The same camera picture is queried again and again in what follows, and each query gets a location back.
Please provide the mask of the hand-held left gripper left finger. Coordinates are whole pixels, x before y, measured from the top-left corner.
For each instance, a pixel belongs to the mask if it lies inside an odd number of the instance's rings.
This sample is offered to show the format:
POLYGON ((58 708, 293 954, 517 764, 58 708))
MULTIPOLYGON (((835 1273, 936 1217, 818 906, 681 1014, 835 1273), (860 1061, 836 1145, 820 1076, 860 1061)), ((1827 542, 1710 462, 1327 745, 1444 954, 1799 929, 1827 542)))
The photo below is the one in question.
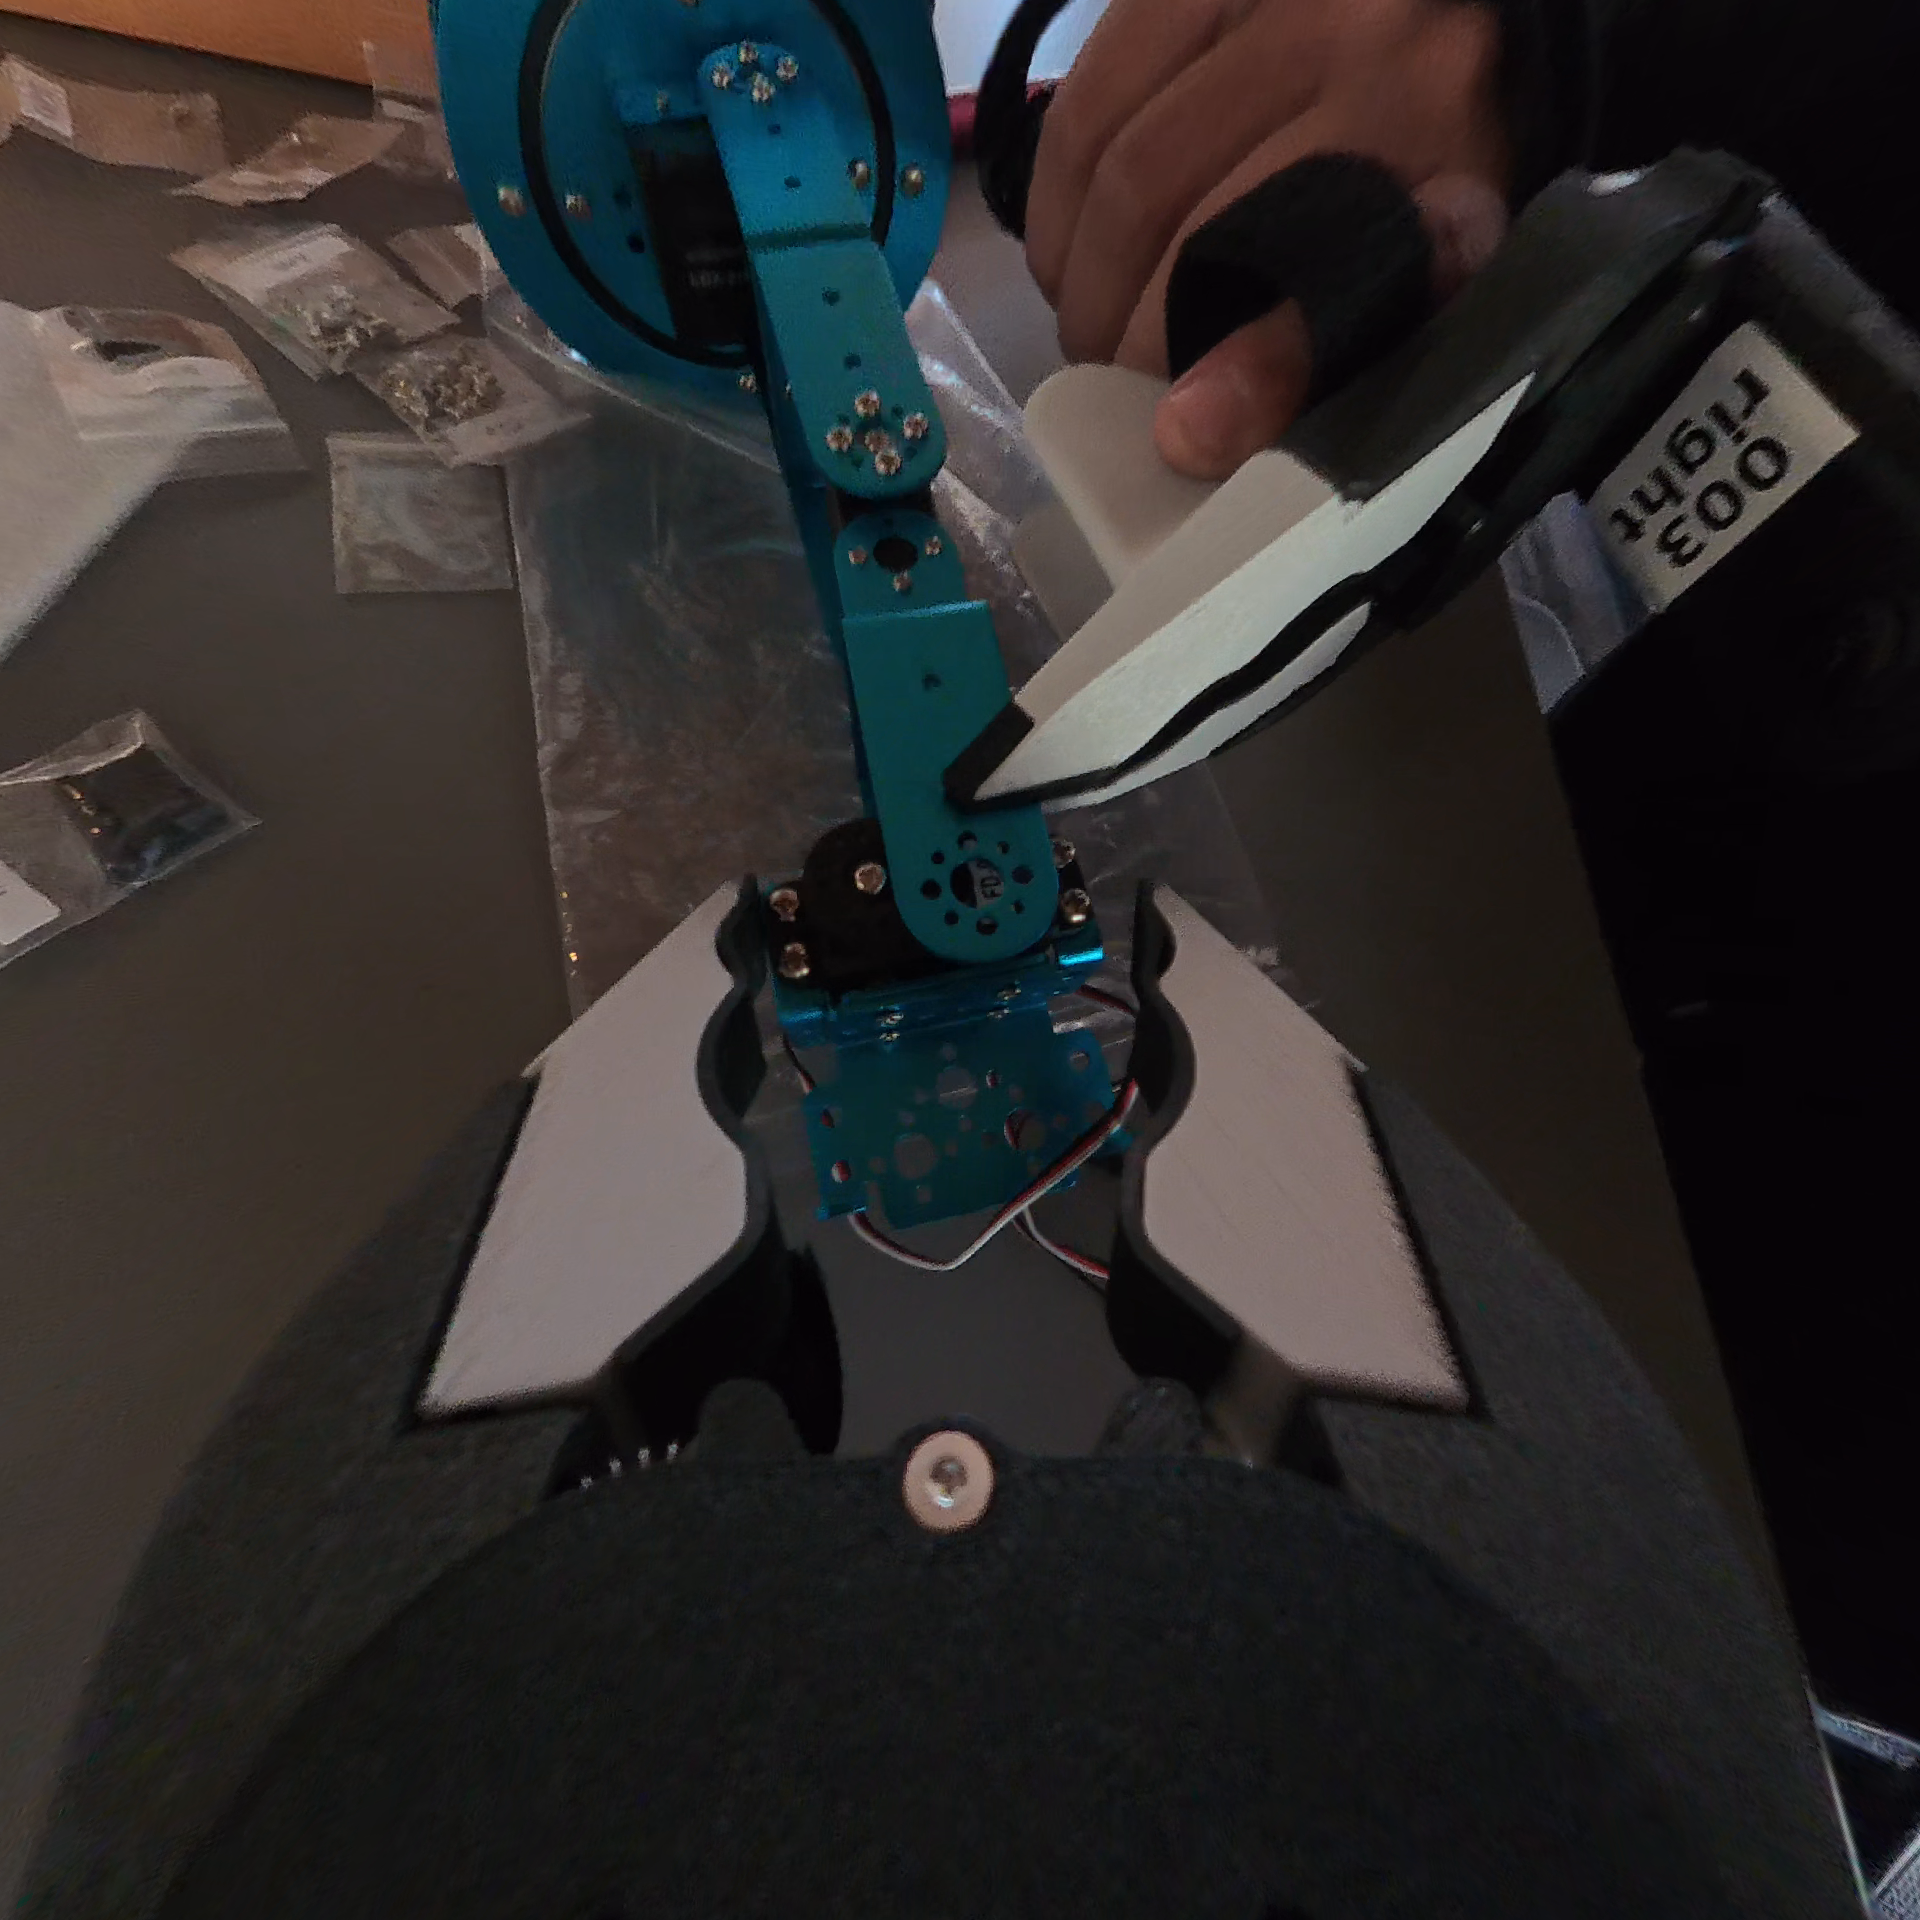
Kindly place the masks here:
POLYGON ((841 1419, 826 1287, 748 1125, 764 970, 757 886, 719 886, 547 1045, 419 1416, 697 1422, 757 1379, 793 1422, 841 1419))

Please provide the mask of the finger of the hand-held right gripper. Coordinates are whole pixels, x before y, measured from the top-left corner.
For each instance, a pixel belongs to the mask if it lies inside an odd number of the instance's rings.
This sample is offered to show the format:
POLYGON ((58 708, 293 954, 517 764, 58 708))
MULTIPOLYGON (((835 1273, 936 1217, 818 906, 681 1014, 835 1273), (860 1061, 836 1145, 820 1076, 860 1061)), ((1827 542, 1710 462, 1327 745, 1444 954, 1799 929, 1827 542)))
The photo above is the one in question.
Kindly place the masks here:
POLYGON ((1096 781, 1073 791, 1048 794, 1047 817, 1114 805, 1123 794, 1197 767, 1231 745, 1270 728, 1291 705, 1327 685, 1363 652, 1363 637, 1370 632, 1372 619, 1375 603, 1347 597, 1344 606, 1338 606, 1338 617, 1321 632, 1307 634, 1294 655, 1281 659, 1281 668, 1270 675, 1257 677, 1241 693, 1211 689, 1197 700, 1197 716, 1189 728, 1169 720, 1165 728, 1155 730, 1150 745, 1129 755, 1123 764, 1104 770, 1096 781))
POLYGON ((1387 568, 1536 383, 1535 370, 1463 389, 1375 370, 1225 482, 1192 482, 1153 442, 1162 380, 1057 370, 1027 403, 1027 437, 1108 594, 950 762, 950 802, 1047 802, 1096 781, 1169 720, 1189 728, 1211 689, 1270 675, 1347 597, 1382 608, 1387 568))

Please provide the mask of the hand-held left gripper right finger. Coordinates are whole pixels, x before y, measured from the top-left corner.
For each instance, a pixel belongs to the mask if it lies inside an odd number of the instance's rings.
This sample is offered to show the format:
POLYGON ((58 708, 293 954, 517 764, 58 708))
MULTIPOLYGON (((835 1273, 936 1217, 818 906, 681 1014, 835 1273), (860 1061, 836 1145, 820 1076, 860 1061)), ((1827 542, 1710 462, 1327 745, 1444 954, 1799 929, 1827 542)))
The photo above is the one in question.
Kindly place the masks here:
POLYGON ((1475 1406, 1363 1069, 1190 901, 1139 886, 1139 1116, 1108 1326, 1202 1450, 1301 1455, 1321 1404, 1475 1406))

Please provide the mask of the blue toy robot arm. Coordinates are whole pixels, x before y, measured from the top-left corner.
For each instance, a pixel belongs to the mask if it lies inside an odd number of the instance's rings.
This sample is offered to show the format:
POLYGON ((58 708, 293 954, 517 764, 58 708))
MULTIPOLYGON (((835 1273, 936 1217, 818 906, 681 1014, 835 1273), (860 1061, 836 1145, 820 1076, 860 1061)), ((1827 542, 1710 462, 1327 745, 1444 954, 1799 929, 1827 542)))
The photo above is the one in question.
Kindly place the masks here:
POLYGON ((1027 960, 1060 916, 1047 820, 947 787, 1012 685, 931 515, 950 437, 905 324, 950 190, 931 4, 429 13, 449 149, 516 297, 595 370, 762 408, 908 945, 1027 960))

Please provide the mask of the blue servo bracket assembly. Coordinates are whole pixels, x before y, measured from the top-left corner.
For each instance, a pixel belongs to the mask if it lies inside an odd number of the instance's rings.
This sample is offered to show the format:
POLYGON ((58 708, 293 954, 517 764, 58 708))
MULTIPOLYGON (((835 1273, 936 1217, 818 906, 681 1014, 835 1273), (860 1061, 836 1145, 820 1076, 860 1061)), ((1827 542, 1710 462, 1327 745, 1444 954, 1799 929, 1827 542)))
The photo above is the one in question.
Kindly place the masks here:
POLYGON ((920 944, 876 820, 830 826, 762 892, 780 1039, 801 1081, 818 1213, 876 1236, 998 1217, 1129 1143, 1099 1034, 1104 932, 1069 838, 1052 927, 1007 959, 920 944))

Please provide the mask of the person's right forearm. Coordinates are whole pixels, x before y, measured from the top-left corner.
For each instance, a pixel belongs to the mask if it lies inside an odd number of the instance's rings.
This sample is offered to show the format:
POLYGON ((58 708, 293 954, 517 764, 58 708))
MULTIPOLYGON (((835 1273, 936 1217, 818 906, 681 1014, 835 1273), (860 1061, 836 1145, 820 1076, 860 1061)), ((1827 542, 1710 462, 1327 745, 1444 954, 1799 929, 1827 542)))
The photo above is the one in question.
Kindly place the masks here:
POLYGON ((1500 3, 1509 202, 1728 149, 1805 208, 1916 192, 1916 3, 1500 3))

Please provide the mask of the grey desk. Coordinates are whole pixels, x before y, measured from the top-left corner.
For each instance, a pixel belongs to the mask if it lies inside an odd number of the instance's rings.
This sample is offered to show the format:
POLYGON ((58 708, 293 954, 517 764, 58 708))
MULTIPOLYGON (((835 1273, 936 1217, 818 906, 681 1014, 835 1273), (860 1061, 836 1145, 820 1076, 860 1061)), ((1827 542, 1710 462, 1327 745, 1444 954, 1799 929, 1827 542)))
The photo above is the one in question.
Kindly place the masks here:
MULTIPOLYGON (((569 1015, 505 592, 341 597, 303 469, 166 486, 5 659, 5 767, 140 708, 260 826, 5 968, 5 1914, 112 1607, 256 1358, 569 1015)), ((1287 988, 1593 1299, 1779 1592, 1497 573, 1215 762, 1287 988)))

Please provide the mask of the person's right hand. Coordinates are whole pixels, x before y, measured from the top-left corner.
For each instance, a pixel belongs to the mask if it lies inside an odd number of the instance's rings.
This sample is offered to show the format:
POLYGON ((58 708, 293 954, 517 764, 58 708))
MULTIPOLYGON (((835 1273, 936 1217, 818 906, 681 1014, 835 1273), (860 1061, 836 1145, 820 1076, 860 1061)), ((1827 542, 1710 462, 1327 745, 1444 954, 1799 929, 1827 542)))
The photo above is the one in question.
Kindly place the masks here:
POLYGON ((1108 4, 1058 84, 1027 193, 1027 266, 1070 363, 1169 370, 1180 243, 1316 154, 1409 190, 1449 298, 1500 249, 1509 151, 1487 4, 1108 4))

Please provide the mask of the large clear plastic bag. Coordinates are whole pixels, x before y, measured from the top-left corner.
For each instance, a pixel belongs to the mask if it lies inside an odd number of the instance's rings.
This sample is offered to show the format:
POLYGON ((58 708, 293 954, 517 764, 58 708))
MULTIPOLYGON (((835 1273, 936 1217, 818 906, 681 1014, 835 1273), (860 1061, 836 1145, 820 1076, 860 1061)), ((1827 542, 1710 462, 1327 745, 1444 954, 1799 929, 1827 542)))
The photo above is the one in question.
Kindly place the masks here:
MULTIPOLYGON (((930 278, 906 330, 950 434, 933 512, 989 603, 1014 685, 1058 647, 1022 571, 1052 487, 1022 406, 930 278)), ((845 672, 820 630, 762 415, 621 380, 559 344, 501 281, 491 344, 586 423, 509 460, 547 851, 576 1015, 722 882, 794 874, 860 802, 845 672)), ((1278 932, 1214 771, 1053 822, 1129 982, 1139 879, 1172 883, 1281 987, 1278 932)))

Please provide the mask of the small bag of black parts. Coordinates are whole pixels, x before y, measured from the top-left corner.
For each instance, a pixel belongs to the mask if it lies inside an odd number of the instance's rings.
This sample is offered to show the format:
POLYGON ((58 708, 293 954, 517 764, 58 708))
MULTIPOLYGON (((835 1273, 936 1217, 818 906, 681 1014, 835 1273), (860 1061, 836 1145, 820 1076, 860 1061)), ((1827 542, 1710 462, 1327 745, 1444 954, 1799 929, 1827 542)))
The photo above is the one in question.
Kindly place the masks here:
POLYGON ((3 771, 3 963, 256 828, 145 710, 3 771))

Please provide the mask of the pile of small screw bags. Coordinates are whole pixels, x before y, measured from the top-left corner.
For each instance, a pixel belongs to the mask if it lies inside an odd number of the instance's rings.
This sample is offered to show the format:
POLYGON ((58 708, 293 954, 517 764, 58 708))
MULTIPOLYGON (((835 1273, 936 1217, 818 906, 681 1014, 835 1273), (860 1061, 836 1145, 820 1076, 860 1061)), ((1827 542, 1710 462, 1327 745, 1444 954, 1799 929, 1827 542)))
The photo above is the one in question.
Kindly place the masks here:
MULTIPOLYGON (((306 111, 232 162, 221 110, 206 93, 78 83, 5 54, 5 137, 29 134, 67 156, 159 173, 169 200, 215 212, 215 227, 166 262, 240 324, 215 327, 241 347, 265 385, 254 348, 271 348, 308 380, 351 380, 394 421, 394 431, 326 437, 338 592, 509 591, 516 573, 495 469, 560 435, 576 415, 465 324, 503 288, 475 221, 368 241, 303 217, 326 186, 362 171, 452 183, 445 124, 423 63, 376 44, 366 59, 372 114, 306 111)), ((210 324, 165 305, 59 304, 210 324)))

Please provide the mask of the white foam sheet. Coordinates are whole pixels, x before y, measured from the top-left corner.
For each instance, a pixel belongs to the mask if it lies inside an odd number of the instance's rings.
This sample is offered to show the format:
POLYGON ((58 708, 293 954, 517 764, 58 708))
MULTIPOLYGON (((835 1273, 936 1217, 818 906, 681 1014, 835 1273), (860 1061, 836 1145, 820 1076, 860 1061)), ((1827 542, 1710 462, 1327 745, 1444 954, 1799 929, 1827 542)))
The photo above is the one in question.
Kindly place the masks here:
POLYGON ((166 482, 302 471, 219 327, 136 305, 3 309, 3 655, 166 482))

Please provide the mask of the orange cardboard box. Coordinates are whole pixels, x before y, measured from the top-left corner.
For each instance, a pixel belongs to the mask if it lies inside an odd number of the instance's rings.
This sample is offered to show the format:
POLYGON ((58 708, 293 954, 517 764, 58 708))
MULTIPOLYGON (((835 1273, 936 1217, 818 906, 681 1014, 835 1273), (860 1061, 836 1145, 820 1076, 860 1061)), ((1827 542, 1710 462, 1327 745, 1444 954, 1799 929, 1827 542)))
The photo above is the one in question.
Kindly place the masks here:
POLYGON ((430 53, 429 3, 3 3, 42 20, 336 83, 366 83, 366 46, 430 53))

